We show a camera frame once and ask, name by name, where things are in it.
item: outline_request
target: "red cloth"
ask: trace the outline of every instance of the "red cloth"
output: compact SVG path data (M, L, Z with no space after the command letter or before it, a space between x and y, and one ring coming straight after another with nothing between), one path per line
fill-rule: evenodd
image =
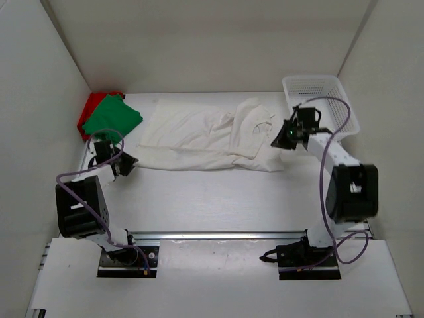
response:
M79 133L82 136L82 140L87 141L88 138L90 138L89 135L85 134L85 131L82 128L82 125L85 124L85 122L90 118L91 114L94 112L96 107L100 104L100 102L103 100L103 98L106 97L106 95L117 95L119 94L122 98L124 98L124 95L120 91L112 91L110 93L91 93L90 97L88 97L87 103L85 103L84 109L82 111L81 117L79 118L77 128L79 130Z

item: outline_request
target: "green cloth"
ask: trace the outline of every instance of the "green cloth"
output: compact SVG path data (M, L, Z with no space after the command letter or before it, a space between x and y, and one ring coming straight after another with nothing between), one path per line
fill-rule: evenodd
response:
M85 134L90 135L99 129L111 128L126 136L142 121L140 113L125 105L120 95L107 95L82 128ZM101 140L112 140L113 144L121 141L115 132L101 132L96 134L96 137Z

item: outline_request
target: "white plastic basket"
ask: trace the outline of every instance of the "white plastic basket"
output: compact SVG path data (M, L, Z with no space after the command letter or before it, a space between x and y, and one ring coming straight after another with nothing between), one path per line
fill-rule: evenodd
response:
M311 99L312 97L329 96L337 97L346 101L351 110L350 119L342 131L335 137L336 141L342 140L346 136L359 133L360 127L358 119L353 111L345 90L339 79L332 75L300 75L286 76L283 78L283 88L286 95L286 101L293 113L293 107L302 101ZM316 107L323 114L320 127L327 127L330 131L339 128L347 116L346 106L339 101L330 99L319 99L312 101L304 107Z

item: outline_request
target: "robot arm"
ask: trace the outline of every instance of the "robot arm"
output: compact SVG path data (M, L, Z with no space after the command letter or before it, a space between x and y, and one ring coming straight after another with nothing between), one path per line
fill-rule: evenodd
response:
M309 137L307 151L320 161L330 134L319 133ZM331 181L325 200L326 218L334 237L375 217L378 210L378 171L374 165L361 164L337 142L331 142L325 156L325 169ZM333 242L320 221L307 230L309 244L314 247L332 246Z
M321 163L325 161L324 168L331 175L325 200L326 222L323 217L320 218L316 225L305 231L300 242L277 246L260 259L264 262L277 262L279 268L286 267L280 270L280 279L310 279L311 274L299 278L296 272L315 268L318 264L327 267L337 265L335 256L331 254L334 248L333 239L340 237L355 224L376 216L378 171L374 165L361 164L339 143L332 141L331 131L319 127L321 120L319 110L299 106L293 109L293 115L290 119L284 120L283 127L271 146L295 150L298 144L302 144ZM320 191L321 187L322 175L320 175ZM273 253L277 254L277 259L267 257ZM294 271L294 274L288 274L289 271ZM340 278L340 275L338 273L332 277Z
M114 156L114 153L119 151L112 146L110 141L96 142L94 146L97 165L106 162ZM109 165L99 169L94 168L81 177L64 183L70 191L86 202L101 217L110 232L110 238L107 230L92 213L81 203L78 203L63 186L58 184L56 186L56 206L60 234L66 238L91 240L99 245L109 258L122 264L133 263L134 260L141 258L136 249L122 247L134 245L134 238L127 230L118 228L111 223L101 190L101 180L107 178L105 174L111 175L113 173L113 178L118 175L127 176L134 168L136 161L138 161L136 158L123 152L119 158L111 161Z

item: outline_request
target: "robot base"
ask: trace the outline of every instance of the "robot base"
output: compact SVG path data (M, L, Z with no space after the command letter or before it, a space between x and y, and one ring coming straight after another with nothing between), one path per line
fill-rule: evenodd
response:
M288 245L278 245L260 257L263 262L278 264L280 280L339 280L341 279L339 265L334 254L329 256L332 248L310 247L307 238ZM268 255L276 254L277 258ZM303 266L310 266L326 260L319 265L306 270L294 270Z
M144 260L141 256L132 263L123 264L112 260L104 250L101 251L97 277L109 278L156 278L159 246L138 246L146 254L150 273L144 271Z

